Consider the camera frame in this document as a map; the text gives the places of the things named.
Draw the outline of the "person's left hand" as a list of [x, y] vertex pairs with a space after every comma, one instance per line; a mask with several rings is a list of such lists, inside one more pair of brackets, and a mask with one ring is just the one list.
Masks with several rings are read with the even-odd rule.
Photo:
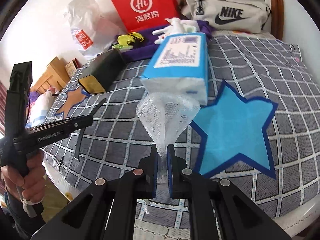
[[25, 177], [21, 176], [21, 174], [11, 166], [6, 165], [1, 168], [7, 191], [18, 201], [21, 199], [17, 187], [23, 189], [22, 196], [25, 200], [36, 203], [43, 199], [46, 187], [44, 178], [46, 170], [42, 165], [43, 158], [44, 153], [38, 150], [37, 154], [27, 161], [29, 173]]

